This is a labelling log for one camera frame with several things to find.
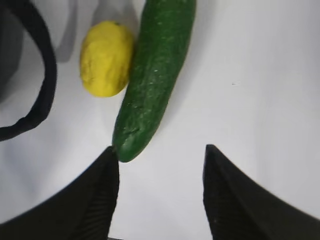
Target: cucumber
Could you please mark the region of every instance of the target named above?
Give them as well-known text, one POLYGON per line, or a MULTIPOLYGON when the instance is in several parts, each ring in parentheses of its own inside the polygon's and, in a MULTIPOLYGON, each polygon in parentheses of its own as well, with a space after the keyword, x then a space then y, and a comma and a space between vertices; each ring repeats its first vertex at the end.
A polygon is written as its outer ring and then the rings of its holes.
POLYGON ((146 0, 113 132, 121 162, 138 156, 157 131, 188 52, 195 14, 196 0, 146 0))

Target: green cucumber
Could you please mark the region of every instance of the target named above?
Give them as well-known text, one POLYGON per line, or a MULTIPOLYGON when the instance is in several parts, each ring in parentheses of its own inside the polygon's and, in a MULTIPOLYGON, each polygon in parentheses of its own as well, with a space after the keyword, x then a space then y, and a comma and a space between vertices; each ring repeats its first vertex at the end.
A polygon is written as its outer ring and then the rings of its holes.
POLYGON ((157 131, 185 62, 196 0, 146 0, 129 84, 112 144, 121 162, 138 156, 157 131))

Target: white background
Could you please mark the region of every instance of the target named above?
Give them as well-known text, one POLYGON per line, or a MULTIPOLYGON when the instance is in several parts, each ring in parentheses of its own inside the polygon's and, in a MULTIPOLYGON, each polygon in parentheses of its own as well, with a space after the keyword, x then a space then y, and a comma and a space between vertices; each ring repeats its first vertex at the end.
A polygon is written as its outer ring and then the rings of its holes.
MULTIPOLYGON (((134 13, 140 16, 144 3, 34 1, 57 51, 57 92, 43 124, 0 144, 0 222, 61 190, 111 144, 124 92, 100 99, 84 91, 81 42, 108 18, 136 31, 134 13)), ((120 165, 111 237, 211 239, 202 203, 206 144, 320 218, 319 12, 318 0, 198 0, 189 55, 163 122, 145 151, 120 165)), ((40 55, 26 35, 0 104, 2 126, 29 111, 42 80, 40 55)))

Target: black object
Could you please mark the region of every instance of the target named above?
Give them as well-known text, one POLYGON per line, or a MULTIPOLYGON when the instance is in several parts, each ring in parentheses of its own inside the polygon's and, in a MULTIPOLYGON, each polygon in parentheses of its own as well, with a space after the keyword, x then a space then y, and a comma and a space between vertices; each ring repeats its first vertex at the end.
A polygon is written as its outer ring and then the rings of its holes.
POLYGON ((65 189, 0 224, 1 240, 106 240, 119 191, 111 147, 65 189))
POLYGON ((14 138, 36 128, 49 115, 57 84, 57 63, 48 28, 38 10, 29 0, 0 0, 29 32, 44 63, 44 80, 38 97, 29 113, 12 126, 0 127, 0 141, 14 138))
POLYGON ((203 202, 214 240, 320 240, 320 221, 280 200, 206 147, 203 202))
POLYGON ((0 4, 0 102, 9 80, 19 67, 23 39, 24 28, 19 20, 0 4))

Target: yellow lemon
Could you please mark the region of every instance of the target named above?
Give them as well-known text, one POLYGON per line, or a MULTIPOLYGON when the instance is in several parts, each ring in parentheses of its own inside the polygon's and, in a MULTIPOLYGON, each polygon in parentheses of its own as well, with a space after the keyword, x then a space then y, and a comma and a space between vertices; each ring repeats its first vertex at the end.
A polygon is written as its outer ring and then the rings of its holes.
POLYGON ((104 21, 87 33, 81 49, 84 88, 96 97, 118 94, 128 83, 134 36, 124 25, 104 21))

